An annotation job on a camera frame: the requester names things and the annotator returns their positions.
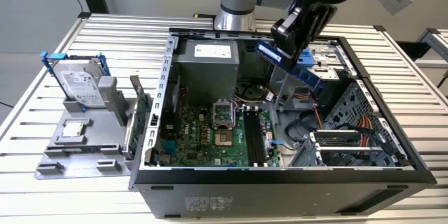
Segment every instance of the green circuit board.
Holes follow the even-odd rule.
[[[161,165],[246,167],[247,156],[242,118],[242,110],[237,110],[234,128],[226,131],[231,139],[227,139],[229,135],[226,135],[223,137],[226,142],[221,142],[215,134],[219,135],[222,130],[213,129],[211,126],[211,107],[183,107],[179,115],[179,130],[174,139],[175,152],[174,155],[165,155],[163,151],[161,152]],[[259,113],[259,121],[270,122],[267,112]],[[273,148],[273,156],[266,160],[267,166],[277,166],[277,162],[275,148]]]

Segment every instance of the sticker label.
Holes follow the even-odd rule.
[[[61,76],[78,103],[89,106],[103,106],[99,91],[93,77],[82,71],[61,71]]]
[[[270,102],[273,98],[273,93],[269,92],[267,95],[265,96],[265,99]]]
[[[229,45],[195,45],[194,57],[231,58]]]
[[[227,211],[233,197],[185,197],[187,211]]]

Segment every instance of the motherboard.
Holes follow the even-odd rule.
[[[222,108],[217,107],[213,118],[213,107],[185,106],[179,113],[179,129],[173,139],[163,139],[159,157],[161,166],[253,166],[251,153],[258,152],[261,166],[278,166],[277,150],[266,139],[273,138],[269,113],[259,110],[235,109],[233,127],[213,126],[213,119],[226,121]],[[254,115],[257,125],[246,132],[246,117]]]

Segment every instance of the white wall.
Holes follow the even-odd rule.
[[[106,0],[117,14],[190,17],[193,13],[215,14],[219,0]],[[331,23],[383,25],[399,40],[415,40],[426,27],[448,27],[446,0],[414,0],[397,15],[390,16],[377,0],[347,0],[338,5]],[[255,8],[257,18],[278,19],[285,12]]]
[[[54,50],[78,13],[75,0],[0,0],[0,52]]]
[[[219,0],[106,0],[115,14],[190,17],[215,14]],[[51,50],[79,12],[75,0],[1,0],[0,52]],[[414,0],[389,16],[377,0],[347,0],[338,6],[331,23],[383,25],[399,40],[414,40],[426,27],[448,28],[446,0]],[[255,8],[257,18],[278,19],[282,10]]]

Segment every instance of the aluminum table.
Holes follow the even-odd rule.
[[[258,31],[273,22],[259,20]],[[137,74],[154,96],[167,28],[211,29],[209,18],[151,18],[91,14],[78,18],[55,52],[107,58],[123,95]],[[343,36],[398,123],[437,179],[437,185],[367,217],[171,219],[182,223],[448,223],[448,101],[389,34],[373,26],[327,25]],[[0,126],[0,223],[163,223],[154,219],[127,177],[35,180],[33,172],[63,106],[62,91],[42,68]]]

